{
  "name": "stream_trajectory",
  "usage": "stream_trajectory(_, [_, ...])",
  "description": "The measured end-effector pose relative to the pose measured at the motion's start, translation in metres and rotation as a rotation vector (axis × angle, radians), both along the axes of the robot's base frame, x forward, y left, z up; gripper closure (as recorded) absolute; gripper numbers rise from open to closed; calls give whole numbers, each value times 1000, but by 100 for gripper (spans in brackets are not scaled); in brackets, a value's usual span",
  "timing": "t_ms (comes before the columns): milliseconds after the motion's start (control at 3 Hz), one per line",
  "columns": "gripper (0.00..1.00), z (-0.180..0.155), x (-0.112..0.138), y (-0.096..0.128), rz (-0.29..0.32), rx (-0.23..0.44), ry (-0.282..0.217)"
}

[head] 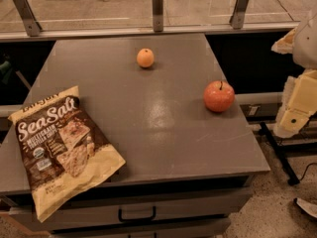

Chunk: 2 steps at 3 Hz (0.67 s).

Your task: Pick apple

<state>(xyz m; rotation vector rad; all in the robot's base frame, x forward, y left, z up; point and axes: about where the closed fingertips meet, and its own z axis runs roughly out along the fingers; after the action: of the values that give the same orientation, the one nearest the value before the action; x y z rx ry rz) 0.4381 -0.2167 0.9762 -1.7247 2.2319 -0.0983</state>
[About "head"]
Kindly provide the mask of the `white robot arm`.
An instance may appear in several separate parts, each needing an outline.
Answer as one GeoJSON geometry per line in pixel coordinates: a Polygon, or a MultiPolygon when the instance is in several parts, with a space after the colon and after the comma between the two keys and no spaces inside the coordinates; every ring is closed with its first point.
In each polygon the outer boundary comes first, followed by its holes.
{"type": "Polygon", "coordinates": [[[279,54],[292,54],[304,71],[289,76],[284,84],[273,133],[290,138],[299,133],[317,112],[317,10],[312,9],[299,25],[273,44],[279,54]]]}

